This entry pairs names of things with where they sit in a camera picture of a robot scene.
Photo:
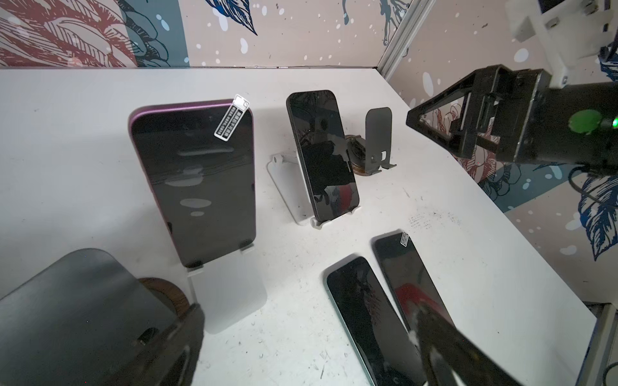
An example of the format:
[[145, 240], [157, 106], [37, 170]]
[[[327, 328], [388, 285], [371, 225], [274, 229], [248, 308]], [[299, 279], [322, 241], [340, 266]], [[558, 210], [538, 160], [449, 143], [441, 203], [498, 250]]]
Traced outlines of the green-edged black phone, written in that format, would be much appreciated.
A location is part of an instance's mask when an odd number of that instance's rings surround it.
[[329, 267], [324, 284], [370, 384], [426, 384], [420, 353], [364, 257]]

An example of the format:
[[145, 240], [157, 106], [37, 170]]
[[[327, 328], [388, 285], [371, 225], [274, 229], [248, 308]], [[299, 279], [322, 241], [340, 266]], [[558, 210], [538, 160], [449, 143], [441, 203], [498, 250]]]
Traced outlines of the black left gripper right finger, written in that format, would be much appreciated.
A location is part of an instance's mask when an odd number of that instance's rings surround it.
[[518, 385], [426, 303], [417, 311], [416, 340], [429, 385]]

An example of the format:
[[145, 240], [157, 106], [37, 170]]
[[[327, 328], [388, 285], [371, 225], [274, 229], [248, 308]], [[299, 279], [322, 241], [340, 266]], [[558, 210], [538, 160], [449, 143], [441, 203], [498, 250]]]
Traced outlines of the purple-edged black phone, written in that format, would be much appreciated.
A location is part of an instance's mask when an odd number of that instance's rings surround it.
[[129, 134], [182, 265], [196, 268], [256, 238], [249, 101], [146, 106]]

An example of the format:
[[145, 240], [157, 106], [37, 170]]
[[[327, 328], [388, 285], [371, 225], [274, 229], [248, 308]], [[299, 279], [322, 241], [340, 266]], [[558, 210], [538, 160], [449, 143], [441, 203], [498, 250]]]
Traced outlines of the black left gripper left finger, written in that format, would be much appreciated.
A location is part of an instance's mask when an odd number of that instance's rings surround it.
[[204, 339], [204, 312], [197, 303], [149, 342], [104, 385], [190, 385]]

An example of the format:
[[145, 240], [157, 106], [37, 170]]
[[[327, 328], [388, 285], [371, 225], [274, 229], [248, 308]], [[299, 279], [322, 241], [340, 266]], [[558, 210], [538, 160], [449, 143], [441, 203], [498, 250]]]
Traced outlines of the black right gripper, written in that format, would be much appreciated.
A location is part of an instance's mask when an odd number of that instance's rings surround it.
[[411, 109], [407, 125], [456, 157], [617, 167], [617, 84], [550, 87], [543, 69], [477, 69]]

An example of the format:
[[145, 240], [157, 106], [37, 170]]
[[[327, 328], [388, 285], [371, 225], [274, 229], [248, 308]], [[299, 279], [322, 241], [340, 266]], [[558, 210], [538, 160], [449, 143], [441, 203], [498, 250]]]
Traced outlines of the silver-edged black phone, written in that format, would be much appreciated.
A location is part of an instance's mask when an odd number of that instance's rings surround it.
[[352, 212], [360, 195], [339, 107], [330, 90], [291, 93], [286, 108], [315, 221]]

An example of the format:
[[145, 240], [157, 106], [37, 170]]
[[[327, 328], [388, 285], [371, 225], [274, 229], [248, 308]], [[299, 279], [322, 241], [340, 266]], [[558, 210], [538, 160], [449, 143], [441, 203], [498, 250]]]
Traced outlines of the black phone with label sticker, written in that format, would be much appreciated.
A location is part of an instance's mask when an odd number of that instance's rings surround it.
[[417, 328], [416, 314], [423, 303], [452, 322], [408, 233], [400, 231], [377, 236], [372, 239], [372, 248], [407, 331]]

